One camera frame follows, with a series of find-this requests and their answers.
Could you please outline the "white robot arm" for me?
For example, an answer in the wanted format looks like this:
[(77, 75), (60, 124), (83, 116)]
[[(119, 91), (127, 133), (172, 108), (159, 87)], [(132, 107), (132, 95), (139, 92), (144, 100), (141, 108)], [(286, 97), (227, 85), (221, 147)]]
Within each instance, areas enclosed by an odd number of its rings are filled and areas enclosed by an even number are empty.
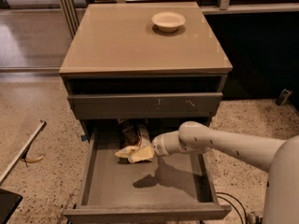
[(115, 153), (130, 163), (173, 154), (218, 151), (268, 173), (263, 224), (299, 224), (299, 136), (287, 140), (213, 130), (187, 121), (144, 145)]

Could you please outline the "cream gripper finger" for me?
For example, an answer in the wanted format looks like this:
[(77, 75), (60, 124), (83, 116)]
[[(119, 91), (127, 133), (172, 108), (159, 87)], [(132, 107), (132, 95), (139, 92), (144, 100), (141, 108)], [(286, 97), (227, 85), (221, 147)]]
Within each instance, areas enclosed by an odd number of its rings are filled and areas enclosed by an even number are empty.
[(127, 146), (115, 153), (116, 157), (128, 159), (133, 153), (139, 150), (139, 146)]
[(154, 157), (155, 153), (152, 147), (142, 147), (135, 153), (129, 156), (128, 161), (130, 163), (136, 163), (140, 161), (148, 161)]

